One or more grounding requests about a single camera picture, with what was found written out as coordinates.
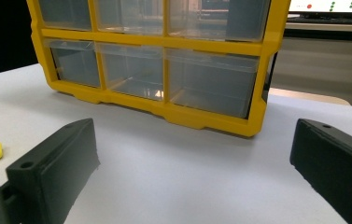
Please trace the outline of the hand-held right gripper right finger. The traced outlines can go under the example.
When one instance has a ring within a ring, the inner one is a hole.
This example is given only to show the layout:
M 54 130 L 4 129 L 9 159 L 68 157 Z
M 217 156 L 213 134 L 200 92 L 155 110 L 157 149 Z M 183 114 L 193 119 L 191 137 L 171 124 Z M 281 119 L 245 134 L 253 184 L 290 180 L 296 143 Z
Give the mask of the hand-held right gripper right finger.
M 352 136 L 310 119 L 296 124 L 289 162 L 352 224 Z

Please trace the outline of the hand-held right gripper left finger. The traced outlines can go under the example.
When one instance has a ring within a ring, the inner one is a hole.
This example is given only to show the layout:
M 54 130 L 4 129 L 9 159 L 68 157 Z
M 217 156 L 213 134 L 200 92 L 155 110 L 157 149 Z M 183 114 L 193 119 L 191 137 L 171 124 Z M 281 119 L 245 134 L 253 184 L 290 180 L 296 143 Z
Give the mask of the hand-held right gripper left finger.
M 99 166 L 94 123 L 63 126 L 6 169 L 12 224 L 63 224 Z

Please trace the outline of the small clear plastic drawer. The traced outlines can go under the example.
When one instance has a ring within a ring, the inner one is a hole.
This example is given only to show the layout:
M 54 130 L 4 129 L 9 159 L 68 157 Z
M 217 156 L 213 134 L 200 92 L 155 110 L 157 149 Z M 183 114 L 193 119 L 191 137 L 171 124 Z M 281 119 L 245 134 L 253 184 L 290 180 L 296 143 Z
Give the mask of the small clear plastic drawer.
M 100 86 L 95 47 L 92 41 L 46 39 L 60 80 L 91 87 Z

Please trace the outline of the yellow black storage organizer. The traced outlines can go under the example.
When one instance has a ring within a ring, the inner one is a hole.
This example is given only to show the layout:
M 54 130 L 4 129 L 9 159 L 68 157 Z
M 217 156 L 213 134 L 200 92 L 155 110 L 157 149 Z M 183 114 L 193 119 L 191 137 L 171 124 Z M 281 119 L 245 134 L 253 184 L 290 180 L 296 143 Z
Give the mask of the yellow black storage organizer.
M 169 26 L 169 2 L 163 0 L 164 25 L 161 35 L 129 35 L 101 32 L 97 29 L 97 19 L 94 14 L 96 6 L 94 0 L 86 0 L 91 18 L 92 28 L 90 31 L 77 31 L 58 28 L 49 28 L 44 24 L 41 8 L 38 0 L 26 0 L 31 15 L 31 38 L 35 48 L 38 62 L 41 64 L 48 85 L 59 92 L 71 94 L 79 100 L 93 104 L 111 103 L 124 105 L 133 109 L 147 111 L 153 115 L 164 118 L 170 123 L 201 130 L 210 128 L 226 133 L 234 133 L 246 137 L 260 132 L 264 121 L 267 103 L 263 98 L 264 82 L 270 58 L 275 55 L 281 47 L 286 20 L 289 13 L 291 0 L 271 0 L 268 11 L 267 22 L 263 39 L 260 42 L 225 42 L 210 41 L 202 39 L 190 39 L 168 35 Z M 163 71 L 163 99 L 153 101 L 142 97 L 131 96 L 125 93 L 116 93 L 109 90 L 105 84 L 102 59 L 96 60 L 100 85 L 88 87 L 61 80 L 52 59 L 49 47 L 44 45 L 48 38 L 61 40 L 77 40 L 104 42 L 106 44 L 135 45 L 138 47 L 149 45 L 167 49 L 193 49 L 204 53 L 232 53 L 238 55 L 257 56 L 260 58 L 249 115 L 246 119 L 220 115 L 214 112 L 204 112 L 170 102 L 170 75 L 169 62 L 162 61 Z

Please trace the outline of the wooden table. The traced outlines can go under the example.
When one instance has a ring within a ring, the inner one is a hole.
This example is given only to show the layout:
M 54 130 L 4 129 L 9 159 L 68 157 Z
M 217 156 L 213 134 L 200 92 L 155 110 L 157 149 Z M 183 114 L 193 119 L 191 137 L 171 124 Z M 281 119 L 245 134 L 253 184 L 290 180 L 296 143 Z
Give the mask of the wooden table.
M 309 92 L 270 88 L 269 94 L 295 98 L 295 99 L 304 99 L 304 100 L 318 101 L 323 103 L 331 103 L 331 104 L 337 104 L 337 105 L 351 105 L 347 100 L 344 100 L 338 97 L 314 94 Z

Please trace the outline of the dark keyboard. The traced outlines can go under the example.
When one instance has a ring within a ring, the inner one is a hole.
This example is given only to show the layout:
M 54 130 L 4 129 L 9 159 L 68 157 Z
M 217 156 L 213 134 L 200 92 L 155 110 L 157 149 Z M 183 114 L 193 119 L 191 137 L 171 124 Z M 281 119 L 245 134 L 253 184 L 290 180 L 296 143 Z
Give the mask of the dark keyboard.
M 314 24 L 350 24 L 352 19 L 343 18 L 288 18 L 287 22 L 291 23 L 314 23 Z

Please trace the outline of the group of clear organizer drawers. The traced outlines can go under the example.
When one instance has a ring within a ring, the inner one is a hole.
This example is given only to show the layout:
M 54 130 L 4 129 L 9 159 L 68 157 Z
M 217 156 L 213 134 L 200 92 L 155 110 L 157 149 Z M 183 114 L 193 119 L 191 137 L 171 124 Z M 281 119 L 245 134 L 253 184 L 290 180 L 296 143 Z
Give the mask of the group of clear organizer drawers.
M 97 29 L 161 35 L 163 0 L 94 0 Z M 258 42 L 270 0 L 170 0 L 168 35 Z M 258 58 L 192 49 L 94 43 L 105 83 L 115 92 L 160 101 L 163 65 L 169 62 L 170 101 L 237 118 L 248 114 Z

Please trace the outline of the computer monitor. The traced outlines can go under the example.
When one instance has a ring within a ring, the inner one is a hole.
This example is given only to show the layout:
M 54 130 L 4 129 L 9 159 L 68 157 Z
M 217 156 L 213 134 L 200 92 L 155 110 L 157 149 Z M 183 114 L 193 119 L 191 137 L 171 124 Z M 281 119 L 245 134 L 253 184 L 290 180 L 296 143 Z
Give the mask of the computer monitor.
M 352 13 L 352 0 L 291 0 L 289 13 Z

